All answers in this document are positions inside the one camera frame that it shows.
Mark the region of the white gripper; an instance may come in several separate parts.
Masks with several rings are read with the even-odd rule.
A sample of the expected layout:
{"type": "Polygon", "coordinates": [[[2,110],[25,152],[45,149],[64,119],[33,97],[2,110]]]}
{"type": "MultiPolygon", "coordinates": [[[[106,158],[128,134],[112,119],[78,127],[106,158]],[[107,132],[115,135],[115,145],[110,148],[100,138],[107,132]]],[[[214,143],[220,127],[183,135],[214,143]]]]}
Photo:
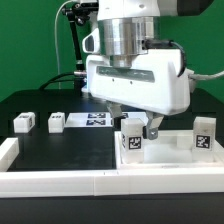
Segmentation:
{"type": "Polygon", "coordinates": [[[113,119],[123,116],[120,104],[147,111],[144,139],[157,139],[163,115],[182,113],[190,104],[188,76],[178,76],[181,54],[177,49],[149,50],[135,57],[130,69],[112,67],[109,58],[100,55],[88,56],[86,65],[88,91],[108,101],[113,119]]]}

